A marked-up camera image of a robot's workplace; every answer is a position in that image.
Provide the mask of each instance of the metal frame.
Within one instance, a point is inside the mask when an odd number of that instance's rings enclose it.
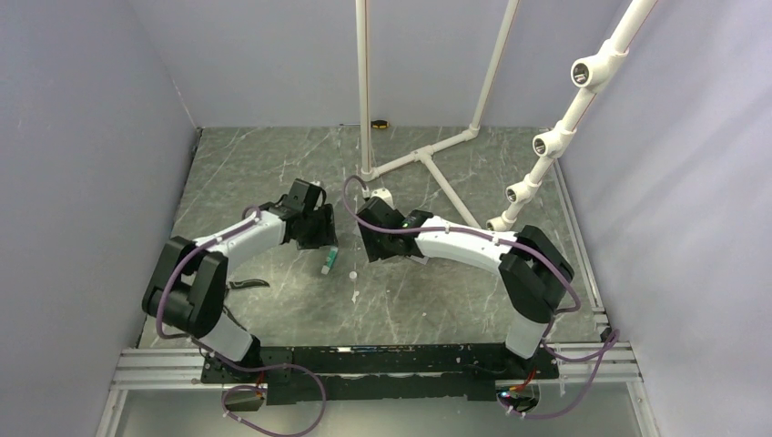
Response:
[[[551,343],[550,346],[567,357],[581,357],[597,351],[602,343]],[[566,384],[585,383],[594,363],[595,360],[583,363],[558,361],[561,377],[537,382],[560,384],[563,392]],[[222,391],[232,387],[227,384],[202,384],[199,378],[203,365],[204,357],[198,349],[123,350],[118,359],[96,437],[116,437],[130,391]],[[521,381],[501,380],[497,381],[496,385],[513,385],[519,382]],[[594,383],[626,383],[641,434],[644,437],[659,437],[630,343],[619,342],[605,354]]]
[[[565,185],[563,170],[560,167],[560,159],[555,160],[553,171],[555,180],[557,180],[557,194],[558,197],[560,197],[561,205],[563,206],[563,215],[565,216],[566,223],[568,223],[571,241],[574,242],[574,252],[579,259],[579,263],[581,264],[580,268],[584,273],[584,285],[587,287],[587,292],[589,293],[593,307],[603,308],[604,304],[601,300],[600,292],[598,292],[598,283],[595,281],[593,265],[590,263],[590,257],[587,255],[587,248],[584,246],[582,232],[579,230],[579,222],[576,221],[576,214],[574,214],[574,205],[571,203],[571,196],[569,195],[568,187]]]

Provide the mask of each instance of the light gray wall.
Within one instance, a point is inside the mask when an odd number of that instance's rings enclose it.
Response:
[[[562,158],[664,436],[772,433],[772,5],[659,2]]]
[[[93,435],[195,129],[128,2],[0,2],[0,434]]]
[[[353,0],[130,0],[199,126],[358,121]],[[506,0],[373,0],[371,114],[463,126]],[[623,0],[523,0],[483,123],[552,125]]]

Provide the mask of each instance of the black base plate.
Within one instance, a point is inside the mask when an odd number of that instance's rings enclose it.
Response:
[[[522,362],[502,343],[264,347],[261,356],[266,365],[292,362],[325,374],[320,377],[332,401],[445,396],[495,401],[496,380],[524,380],[531,369],[523,369],[519,365]],[[543,349],[534,354],[529,364],[536,369],[535,379],[558,378],[557,365],[552,359]],[[237,383],[220,363],[207,358],[206,364],[209,366],[205,365],[201,382]],[[433,375],[389,376],[387,373]],[[339,376],[341,374],[365,376],[352,378]],[[266,382],[268,405],[321,399],[314,380],[300,371],[269,371]]]

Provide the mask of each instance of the marble surface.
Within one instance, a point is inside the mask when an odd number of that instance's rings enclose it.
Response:
[[[383,164],[462,127],[390,127],[373,130],[375,160]],[[434,161],[480,223],[507,206],[503,188],[521,180],[536,160],[535,128],[483,128]],[[294,178],[321,180],[335,208],[340,252],[329,275],[320,273],[328,251],[297,251],[287,244],[256,256],[232,279],[264,279],[270,288],[236,290],[226,303],[265,345],[410,344],[503,341],[514,309],[491,273],[443,259],[423,266],[393,258],[369,263],[352,217],[341,203],[342,180],[361,162],[358,127],[208,128],[203,132],[173,234],[209,235],[238,221],[251,204],[275,201]],[[386,187],[403,213],[422,208],[463,223],[421,164],[371,182]],[[361,204],[361,195],[351,200]],[[558,319],[550,340],[598,341],[593,313],[551,171],[515,230],[541,228],[576,270],[583,300],[578,313]],[[350,273],[357,272],[356,280]],[[566,295],[564,306],[570,304]],[[140,347],[187,347],[160,340],[148,318]]]

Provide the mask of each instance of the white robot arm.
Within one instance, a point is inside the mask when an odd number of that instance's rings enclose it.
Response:
[[[298,249],[337,245],[326,197],[319,185],[295,179],[289,194],[248,208],[243,220],[227,229],[194,240],[170,239],[147,286],[142,310],[153,317],[162,313],[160,321],[241,367],[259,367],[259,339],[223,312],[226,279],[244,261],[291,240]]]
[[[526,226],[517,234],[482,231],[451,223],[418,209],[405,217],[390,202],[377,196],[376,191],[373,193],[376,195],[357,212],[369,260],[398,255],[445,258],[498,275],[515,309],[513,324],[506,337],[506,348],[523,361],[529,360],[566,290],[541,261],[501,241],[516,241],[538,252],[557,268],[563,278],[570,281],[574,276],[573,269],[544,233],[533,226]],[[394,229],[400,233],[386,233]]]

